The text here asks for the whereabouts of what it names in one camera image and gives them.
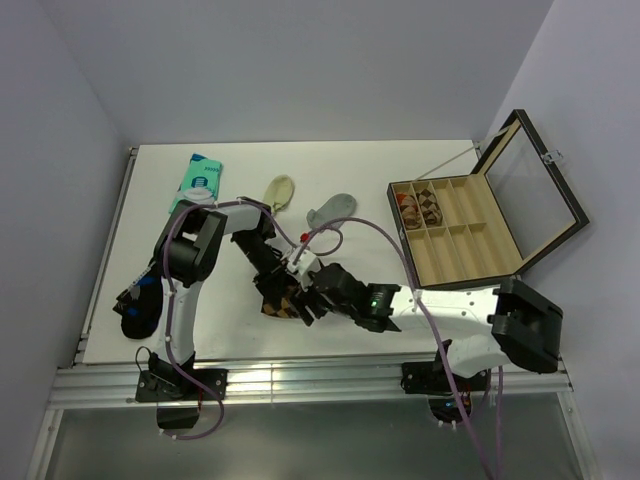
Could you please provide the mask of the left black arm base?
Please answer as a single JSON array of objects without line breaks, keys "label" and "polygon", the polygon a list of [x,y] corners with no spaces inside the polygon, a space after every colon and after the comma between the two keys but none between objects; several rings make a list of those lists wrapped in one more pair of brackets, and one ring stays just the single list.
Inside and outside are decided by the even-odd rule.
[{"label": "left black arm base", "polygon": [[170,363],[159,359],[147,347],[147,367],[140,365],[135,401],[156,405],[156,423],[163,432],[183,434],[196,426],[204,401],[221,402],[225,399],[228,371],[223,368],[195,368],[192,355],[180,368],[193,380],[185,378]]}]

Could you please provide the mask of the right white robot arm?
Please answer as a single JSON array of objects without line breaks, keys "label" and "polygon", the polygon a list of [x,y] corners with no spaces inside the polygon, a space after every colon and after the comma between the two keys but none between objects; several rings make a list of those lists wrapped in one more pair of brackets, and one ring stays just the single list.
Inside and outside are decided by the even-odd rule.
[{"label": "right white robot arm", "polygon": [[538,374],[558,369],[563,312],[520,280],[480,290],[413,290],[365,284],[337,263],[296,263],[289,271],[310,296],[313,318],[341,315],[374,333],[416,328],[437,338],[453,333],[443,340],[445,352],[432,368],[443,389],[506,364]]}]

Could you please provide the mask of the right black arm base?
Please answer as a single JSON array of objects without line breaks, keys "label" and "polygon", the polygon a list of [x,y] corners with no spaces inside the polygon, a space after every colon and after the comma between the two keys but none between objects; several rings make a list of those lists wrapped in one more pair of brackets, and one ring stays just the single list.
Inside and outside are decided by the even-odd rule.
[{"label": "right black arm base", "polygon": [[[431,361],[405,362],[401,365],[400,387],[408,395],[425,395],[433,416],[443,423],[462,421],[440,355]],[[490,371],[483,370],[470,378],[453,375],[453,380],[468,416],[473,413],[472,394],[482,392],[484,402],[490,388]]]}]

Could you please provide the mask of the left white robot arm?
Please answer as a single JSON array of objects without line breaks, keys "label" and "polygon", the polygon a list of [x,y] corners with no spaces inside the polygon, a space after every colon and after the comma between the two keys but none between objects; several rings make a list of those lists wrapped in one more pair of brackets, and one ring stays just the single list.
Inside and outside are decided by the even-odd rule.
[{"label": "left white robot arm", "polygon": [[172,399],[183,399],[194,389],[190,368],[198,297],[227,235],[256,270],[254,284],[267,306],[282,306],[299,289],[283,253],[267,244],[276,237],[267,205],[244,197],[219,206],[179,201],[154,248],[163,286],[163,333],[149,357],[149,370],[160,374],[159,388]]}]

